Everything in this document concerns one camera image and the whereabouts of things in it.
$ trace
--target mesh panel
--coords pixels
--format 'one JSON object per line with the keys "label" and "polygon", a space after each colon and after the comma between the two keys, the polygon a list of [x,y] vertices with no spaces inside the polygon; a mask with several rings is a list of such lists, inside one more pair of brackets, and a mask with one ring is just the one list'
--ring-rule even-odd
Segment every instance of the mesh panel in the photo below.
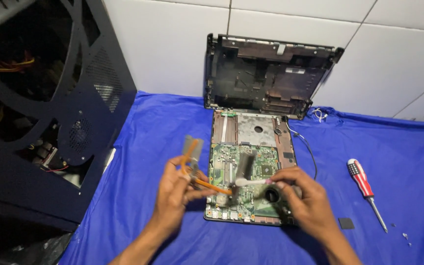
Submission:
{"label": "mesh panel", "polygon": [[109,110],[114,112],[123,89],[104,48],[101,48],[93,58],[86,69],[86,74],[90,77]]}
{"label": "mesh panel", "polygon": [[70,130],[70,147],[78,154],[91,144],[91,123],[86,119],[77,120]]}

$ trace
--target person's left hand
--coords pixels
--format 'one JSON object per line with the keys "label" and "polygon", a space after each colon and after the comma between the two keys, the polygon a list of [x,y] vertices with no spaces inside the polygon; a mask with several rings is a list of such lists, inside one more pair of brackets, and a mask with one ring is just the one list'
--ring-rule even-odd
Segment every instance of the person's left hand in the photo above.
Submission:
{"label": "person's left hand", "polygon": [[[148,223],[164,239],[179,229],[188,202],[217,193],[210,189],[194,190],[190,186],[191,177],[183,174],[181,169],[176,170],[182,158],[178,156],[166,163],[156,194],[155,209]],[[197,173],[199,179],[209,181],[202,171],[198,170]]]}

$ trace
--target screwdriver shaft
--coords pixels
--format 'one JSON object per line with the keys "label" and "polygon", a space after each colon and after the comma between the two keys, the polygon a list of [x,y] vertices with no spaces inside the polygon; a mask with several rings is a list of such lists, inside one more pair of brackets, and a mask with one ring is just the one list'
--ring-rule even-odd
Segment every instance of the screwdriver shaft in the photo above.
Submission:
{"label": "screwdriver shaft", "polygon": [[377,219],[379,219],[379,222],[381,222],[381,225],[384,228],[384,231],[387,233],[387,226],[384,224],[384,220],[382,220],[381,214],[379,214],[379,211],[377,210],[377,207],[374,204],[374,198],[368,198],[367,200],[371,204],[372,208],[374,209],[375,215],[377,215]]}

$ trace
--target black rubber pad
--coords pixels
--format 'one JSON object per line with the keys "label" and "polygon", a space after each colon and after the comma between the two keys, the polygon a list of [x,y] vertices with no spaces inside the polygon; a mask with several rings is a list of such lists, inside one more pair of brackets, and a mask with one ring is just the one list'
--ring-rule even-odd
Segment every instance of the black rubber pad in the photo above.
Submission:
{"label": "black rubber pad", "polygon": [[341,229],[354,229],[354,224],[351,218],[338,218]]}

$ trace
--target screwdriver handle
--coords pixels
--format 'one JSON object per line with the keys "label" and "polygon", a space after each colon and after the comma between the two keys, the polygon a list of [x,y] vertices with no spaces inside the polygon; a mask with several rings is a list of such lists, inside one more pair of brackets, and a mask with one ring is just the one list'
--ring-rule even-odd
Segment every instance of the screwdriver handle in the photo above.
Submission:
{"label": "screwdriver handle", "polygon": [[351,177],[358,184],[358,187],[361,190],[363,197],[365,199],[374,197],[374,194],[371,190],[371,186],[368,183],[368,177],[366,176],[366,173],[364,173],[364,170],[362,169],[362,166],[358,162],[358,160],[348,160],[347,166]]}

